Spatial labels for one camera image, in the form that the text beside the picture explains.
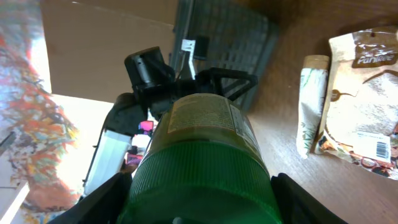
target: green lid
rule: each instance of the green lid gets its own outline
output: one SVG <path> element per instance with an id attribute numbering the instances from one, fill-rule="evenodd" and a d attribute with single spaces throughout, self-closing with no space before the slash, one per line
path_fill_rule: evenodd
<path id="1" fill-rule="evenodd" d="M 119 223 L 281 223 L 271 181 L 248 153 L 185 141 L 145 158 Z"/>

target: product label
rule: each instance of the product label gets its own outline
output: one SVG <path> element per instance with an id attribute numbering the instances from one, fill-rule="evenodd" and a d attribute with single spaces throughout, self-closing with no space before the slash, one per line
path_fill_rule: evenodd
<path id="1" fill-rule="evenodd" d="M 390 137 L 358 131 L 354 152 L 364 157 L 390 163 Z"/>
<path id="2" fill-rule="evenodd" d="M 236 134 L 238 136 L 241 136 L 246 142 L 248 142 L 250 146 L 256 150 L 255 153 L 259 154 L 259 146 L 251 128 L 249 127 L 249 121 L 245 116 L 242 116 L 241 111 L 235 106 L 230 105 L 230 107 L 232 118 L 234 120 Z"/>
<path id="3" fill-rule="evenodd" d="M 226 98 L 214 94 L 190 95 L 174 103 L 168 133 L 203 126 L 235 130 Z"/>
<path id="4" fill-rule="evenodd" d="M 378 27 L 353 33 L 355 60 L 352 68 L 377 68 L 397 63 L 396 33 L 396 27 Z"/>

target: white label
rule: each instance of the white label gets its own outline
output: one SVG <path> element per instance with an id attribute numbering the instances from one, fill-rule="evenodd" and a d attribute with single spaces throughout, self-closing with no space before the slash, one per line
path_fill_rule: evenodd
<path id="1" fill-rule="evenodd" d="M 391 162 L 390 137 L 358 131 L 354 152 L 371 159 Z"/>
<path id="2" fill-rule="evenodd" d="M 200 126 L 234 130 L 228 100 L 201 93 L 183 97 L 174 103 L 168 133 Z"/>
<path id="3" fill-rule="evenodd" d="M 181 50 L 193 52 L 195 50 L 195 40 L 182 40 Z"/>
<path id="4" fill-rule="evenodd" d="M 235 132 L 238 136 L 241 136 L 245 141 L 252 145 L 257 151 L 259 151 L 259 146 L 257 144 L 256 138 L 251 131 L 251 128 L 248 125 L 248 122 L 245 120 L 244 116 L 242 116 L 241 111 L 234 107 L 233 105 L 229 106 L 231 108 L 232 118 L 234 120 Z"/>

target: green plastic container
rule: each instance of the green plastic container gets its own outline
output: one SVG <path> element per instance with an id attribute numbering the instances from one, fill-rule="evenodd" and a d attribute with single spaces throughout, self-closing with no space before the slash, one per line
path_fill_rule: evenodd
<path id="1" fill-rule="evenodd" d="M 281 223 L 245 115 L 213 94 L 175 102 L 154 133 L 118 222 Z"/>

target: logo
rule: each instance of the logo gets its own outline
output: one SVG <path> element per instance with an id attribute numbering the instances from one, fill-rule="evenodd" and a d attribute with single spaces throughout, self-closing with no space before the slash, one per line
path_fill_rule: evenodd
<path id="1" fill-rule="evenodd" d="M 393 65 L 397 62 L 395 54 L 379 55 L 375 57 L 356 58 L 352 64 L 353 68 L 376 68 L 383 65 Z"/>

